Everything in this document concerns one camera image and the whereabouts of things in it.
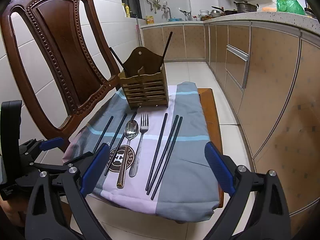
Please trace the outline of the green plastic bag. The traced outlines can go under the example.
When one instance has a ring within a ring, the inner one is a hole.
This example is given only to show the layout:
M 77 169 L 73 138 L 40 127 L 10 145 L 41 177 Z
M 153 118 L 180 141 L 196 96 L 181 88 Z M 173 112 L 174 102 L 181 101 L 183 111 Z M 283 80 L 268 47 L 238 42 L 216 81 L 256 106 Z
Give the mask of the green plastic bag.
M 305 11 L 297 0 L 277 0 L 277 11 L 305 15 Z

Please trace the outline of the yellow bottle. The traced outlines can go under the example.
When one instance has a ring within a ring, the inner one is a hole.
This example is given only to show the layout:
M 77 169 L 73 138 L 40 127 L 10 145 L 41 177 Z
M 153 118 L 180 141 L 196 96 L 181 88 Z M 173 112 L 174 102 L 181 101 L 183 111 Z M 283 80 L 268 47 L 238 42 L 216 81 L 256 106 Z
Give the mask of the yellow bottle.
M 128 18 L 130 18 L 130 17 L 131 17 L 131 14 L 130 14 L 130 8 L 129 8 L 129 6 L 128 6 L 127 4 L 125 4 L 125 5 L 124 5 L 124 8 L 125 8 L 126 16 L 127 16 Z

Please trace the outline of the yellow box on counter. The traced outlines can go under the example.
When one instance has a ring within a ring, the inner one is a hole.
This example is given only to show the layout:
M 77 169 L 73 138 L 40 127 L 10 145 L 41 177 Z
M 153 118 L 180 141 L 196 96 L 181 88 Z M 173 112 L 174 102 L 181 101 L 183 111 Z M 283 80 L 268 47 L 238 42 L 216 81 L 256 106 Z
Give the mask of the yellow box on counter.
M 154 18 L 153 16 L 146 16 L 146 23 L 147 24 L 154 24 Z

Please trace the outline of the speckled white countertop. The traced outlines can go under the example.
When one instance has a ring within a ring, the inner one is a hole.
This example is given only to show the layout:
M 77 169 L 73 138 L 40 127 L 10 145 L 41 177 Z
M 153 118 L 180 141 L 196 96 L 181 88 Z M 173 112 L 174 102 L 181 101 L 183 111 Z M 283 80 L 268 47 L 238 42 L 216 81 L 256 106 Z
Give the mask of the speckled white countertop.
M 289 25 L 319 35 L 319 21 L 307 16 L 288 12 L 245 12 L 227 16 L 219 16 L 205 21 L 174 21 L 141 25 L 140 28 L 153 28 L 163 25 L 218 23 L 228 21 L 261 21 Z

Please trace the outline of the black frying pan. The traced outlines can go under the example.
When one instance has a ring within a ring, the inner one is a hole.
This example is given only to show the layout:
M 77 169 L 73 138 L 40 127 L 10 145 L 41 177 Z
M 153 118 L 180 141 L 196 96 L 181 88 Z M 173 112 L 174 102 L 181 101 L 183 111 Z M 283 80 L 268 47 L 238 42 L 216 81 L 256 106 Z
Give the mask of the black frying pan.
M 212 6 L 212 8 L 221 11 L 223 15 L 234 15 L 234 14 L 238 13 L 237 10 L 235 10 L 235 9 L 233 9 L 233 10 L 225 10 L 223 7 L 220 8 L 220 7 L 214 7 L 214 6 Z

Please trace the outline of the wooden utensil holder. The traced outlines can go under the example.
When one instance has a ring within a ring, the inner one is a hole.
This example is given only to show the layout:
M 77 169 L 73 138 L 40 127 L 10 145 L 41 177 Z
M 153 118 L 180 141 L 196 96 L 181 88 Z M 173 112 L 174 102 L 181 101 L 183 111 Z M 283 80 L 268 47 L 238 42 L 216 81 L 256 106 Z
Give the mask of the wooden utensil holder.
M 135 48 L 118 74 L 131 109 L 169 105 L 165 66 L 160 55 L 145 47 Z

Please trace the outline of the orange wooden table edge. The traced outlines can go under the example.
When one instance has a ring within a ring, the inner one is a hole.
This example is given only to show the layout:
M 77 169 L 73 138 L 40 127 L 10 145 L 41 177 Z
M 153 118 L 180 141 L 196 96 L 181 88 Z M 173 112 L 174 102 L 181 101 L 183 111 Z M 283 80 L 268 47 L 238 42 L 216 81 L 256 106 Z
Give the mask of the orange wooden table edge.
M 220 123 L 213 90 L 211 88 L 198 88 L 197 91 L 208 129 L 209 140 L 216 146 L 220 153 L 223 153 Z

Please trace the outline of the beige kitchen cabinets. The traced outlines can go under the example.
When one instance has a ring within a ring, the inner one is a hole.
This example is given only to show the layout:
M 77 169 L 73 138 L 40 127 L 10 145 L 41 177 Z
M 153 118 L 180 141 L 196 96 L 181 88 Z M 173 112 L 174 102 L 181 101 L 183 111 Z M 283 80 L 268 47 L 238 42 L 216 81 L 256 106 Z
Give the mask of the beige kitchen cabinets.
M 213 72 L 258 172 L 274 169 L 296 236 L 319 218 L 319 22 L 215 20 L 141 28 L 166 59 L 204 61 Z

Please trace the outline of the steel spoon wooden handle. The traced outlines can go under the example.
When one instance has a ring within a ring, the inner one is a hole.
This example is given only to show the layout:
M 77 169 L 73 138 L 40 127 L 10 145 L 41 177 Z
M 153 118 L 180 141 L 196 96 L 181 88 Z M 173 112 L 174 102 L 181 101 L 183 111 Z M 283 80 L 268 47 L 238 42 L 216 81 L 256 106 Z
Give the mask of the steel spoon wooden handle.
M 117 180 L 117 188 L 122 189 L 125 183 L 125 173 L 126 173 L 126 164 L 127 164 L 127 156 L 129 152 L 129 146 L 132 139 L 134 139 L 139 132 L 138 123 L 136 120 L 130 120 L 124 129 L 124 135 L 127 139 L 127 145 L 125 146 L 123 161 L 120 166 L 119 176 Z

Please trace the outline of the carved brown wooden chair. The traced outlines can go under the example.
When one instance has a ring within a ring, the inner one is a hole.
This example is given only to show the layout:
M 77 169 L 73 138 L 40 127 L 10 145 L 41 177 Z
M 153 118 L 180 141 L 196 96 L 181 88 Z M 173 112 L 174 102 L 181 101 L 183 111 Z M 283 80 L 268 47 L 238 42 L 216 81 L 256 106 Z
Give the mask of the carved brown wooden chair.
M 110 78 L 103 76 L 86 46 L 81 5 Z M 67 118 L 59 127 L 46 116 L 23 66 L 11 20 L 14 12 L 27 25 L 60 92 Z M 93 0 L 11 0 L 1 15 L 1 29 L 11 71 L 29 114 L 45 138 L 64 140 L 61 150 L 65 151 L 82 120 L 109 91 L 120 88 L 120 69 L 105 40 Z

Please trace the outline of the dark cooking pot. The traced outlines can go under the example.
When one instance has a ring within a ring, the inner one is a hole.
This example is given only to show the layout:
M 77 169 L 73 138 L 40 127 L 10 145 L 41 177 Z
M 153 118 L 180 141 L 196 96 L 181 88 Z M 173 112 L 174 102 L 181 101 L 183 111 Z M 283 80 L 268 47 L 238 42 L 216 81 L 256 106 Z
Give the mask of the dark cooking pot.
M 238 13 L 256 12 L 259 9 L 259 4 L 253 5 L 248 3 L 247 1 L 234 2 L 234 5 L 236 6 L 236 10 Z

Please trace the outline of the steel fork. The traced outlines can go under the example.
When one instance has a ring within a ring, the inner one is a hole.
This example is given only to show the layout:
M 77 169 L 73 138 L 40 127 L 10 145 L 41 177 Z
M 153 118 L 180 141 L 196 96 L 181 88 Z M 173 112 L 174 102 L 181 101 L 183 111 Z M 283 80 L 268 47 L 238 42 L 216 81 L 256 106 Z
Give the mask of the steel fork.
M 149 115 L 148 113 L 143 113 L 140 117 L 140 139 L 139 139 L 138 147 L 136 150 L 135 159 L 129 170 L 129 176 L 131 178 L 135 177 L 138 172 L 140 154 L 142 151 L 143 137 L 148 130 L 149 130 Z

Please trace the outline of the chrome sink faucet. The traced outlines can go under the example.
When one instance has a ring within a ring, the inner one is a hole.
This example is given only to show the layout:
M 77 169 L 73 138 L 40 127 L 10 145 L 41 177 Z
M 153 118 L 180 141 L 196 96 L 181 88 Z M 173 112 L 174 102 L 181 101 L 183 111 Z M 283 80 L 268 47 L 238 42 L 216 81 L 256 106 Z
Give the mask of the chrome sink faucet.
M 168 22 L 172 19 L 171 9 L 167 6 L 162 6 L 161 11 L 163 11 L 163 14 L 165 15 L 165 18 Z

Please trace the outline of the grey and pink cloth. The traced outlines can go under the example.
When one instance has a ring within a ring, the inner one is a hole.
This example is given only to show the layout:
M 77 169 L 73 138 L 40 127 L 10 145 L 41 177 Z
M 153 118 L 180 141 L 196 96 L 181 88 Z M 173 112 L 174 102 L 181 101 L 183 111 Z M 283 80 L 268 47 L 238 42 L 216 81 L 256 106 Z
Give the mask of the grey and pink cloth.
M 118 90 L 75 136 L 67 162 L 111 147 L 93 193 L 117 206 L 179 222 L 209 220 L 220 202 L 217 180 L 206 161 L 209 133 L 196 85 L 169 86 L 169 104 L 132 110 Z

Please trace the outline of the white bowl on counter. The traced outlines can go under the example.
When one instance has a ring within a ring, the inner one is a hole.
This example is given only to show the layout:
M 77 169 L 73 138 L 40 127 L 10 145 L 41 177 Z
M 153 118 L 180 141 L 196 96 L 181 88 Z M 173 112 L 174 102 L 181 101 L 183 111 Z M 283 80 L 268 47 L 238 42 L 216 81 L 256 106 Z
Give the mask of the white bowl on counter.
M 200 10 L 200 16 L 201 17 L 209 16 L 209 10 Z

